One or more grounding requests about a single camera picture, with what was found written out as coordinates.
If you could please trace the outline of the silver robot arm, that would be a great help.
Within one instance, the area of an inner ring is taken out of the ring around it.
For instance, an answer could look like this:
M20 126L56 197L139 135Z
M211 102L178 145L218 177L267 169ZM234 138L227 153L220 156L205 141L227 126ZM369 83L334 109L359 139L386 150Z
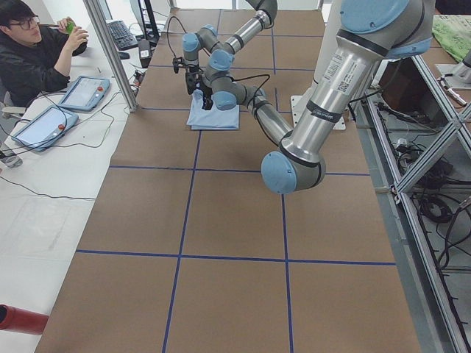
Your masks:
M266 99L260 88L235 82L230 68L237 52L275 23L276 1L253 1L255 15L225 42L204 26L183 37L184 62L195 68L199 52L210 52L199 72L202 92L218 110L249 108L277 150L262 160L268 189L288 194L318 185L325 175L323 143L373 66L385 59L403 59L426 52L432 39L433 1L343 1L339 9L337 47L307 100L295 126Z
M226 41L219 39L211 25L183 35L182 66L188 93L204 86L212 93L233 92L229 85L233 83L230 69L235 55L259 32L273 27L277 17L276 1L250 1L249 4L255 10L254 16Z

